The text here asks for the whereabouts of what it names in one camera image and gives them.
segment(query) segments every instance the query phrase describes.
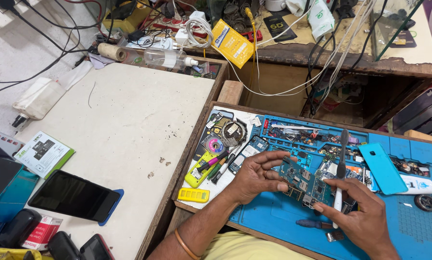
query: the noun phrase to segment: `yellow shirt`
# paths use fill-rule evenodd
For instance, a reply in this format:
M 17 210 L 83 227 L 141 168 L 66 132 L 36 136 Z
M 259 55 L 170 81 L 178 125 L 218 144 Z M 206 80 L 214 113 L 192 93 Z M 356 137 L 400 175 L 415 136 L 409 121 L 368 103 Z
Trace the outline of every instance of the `yellow shirt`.
M 270 242 L 243 231 L 217 234 L 201 260 L 312 260 L 282 245 Z

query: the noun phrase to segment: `yellow packet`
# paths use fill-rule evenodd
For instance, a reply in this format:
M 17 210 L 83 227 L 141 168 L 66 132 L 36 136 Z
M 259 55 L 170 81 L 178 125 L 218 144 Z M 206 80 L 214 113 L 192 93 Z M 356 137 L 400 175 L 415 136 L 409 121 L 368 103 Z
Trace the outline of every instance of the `yellow packet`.
M 222 19 L 217 22 L 212 32 L 214 39 L 211 45 L 238 68 L 242 68 L 249 58 L 253 56 L 253 43 L 250 43 Z

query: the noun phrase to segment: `white toothbrush handle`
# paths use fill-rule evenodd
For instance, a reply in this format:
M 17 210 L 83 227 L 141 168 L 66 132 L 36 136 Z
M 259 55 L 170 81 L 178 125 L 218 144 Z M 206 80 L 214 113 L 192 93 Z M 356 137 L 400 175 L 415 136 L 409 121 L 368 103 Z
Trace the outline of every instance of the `white toothbrush handle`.
M 341 188 L 336 188 L 335 202 L 333 203 L 333 208 L 335 208 L 335 210 L 338 210 L 339 212 L 341 212 L 342 194 L 343 190 L 341 190 Z M 333 222 L 333 228 L 338 228 L 338 225 L 336 225 L 335 222 Z

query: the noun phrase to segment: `power strip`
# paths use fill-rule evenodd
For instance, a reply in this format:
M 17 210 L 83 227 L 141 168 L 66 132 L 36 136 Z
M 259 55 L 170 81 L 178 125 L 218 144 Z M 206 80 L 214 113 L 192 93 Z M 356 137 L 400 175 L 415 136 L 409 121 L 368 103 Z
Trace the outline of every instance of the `power strip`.
M 155 22 L 153 23 L 153 26 L 156 28 L 161 28 L 161 29 L 171 29 L 173 32 L 178 32 L 179 29 L 183 29 L 185 28 L 185 23 L 188 21 L 188 17 L 187 16 L 182 16 L 182 20 L 176 20 L 174 18 L 166 18 L 166 17 L 160 17 L 159 19 L 156 19 Z M 193 35 L 203 38 L 205 39 L 208 34 L 205 33 L 204 30 L 202 30 L 200 27 L 198 26 L 194 26 L 193 27 Z

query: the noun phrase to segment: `yellow cable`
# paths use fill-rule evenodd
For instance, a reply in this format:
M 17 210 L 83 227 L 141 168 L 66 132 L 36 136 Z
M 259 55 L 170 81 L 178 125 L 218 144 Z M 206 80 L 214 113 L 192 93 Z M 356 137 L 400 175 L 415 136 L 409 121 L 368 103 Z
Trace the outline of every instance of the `yellow cable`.
M 245 8 L 245 13 L 250 18 L 251 25 L 253 26 L 253 67 L 251 68 L 251 76 L 250 76 L 250 85 L 249 88 L 251 88 L 251 84 L 253 83 L 253 74 L 254 74 L 254 63 L 255 63 L 255 56 L 256 56 L 256 28 L 254 26 L 254 17 L 251 13 L 251 10 L 249 7 Z

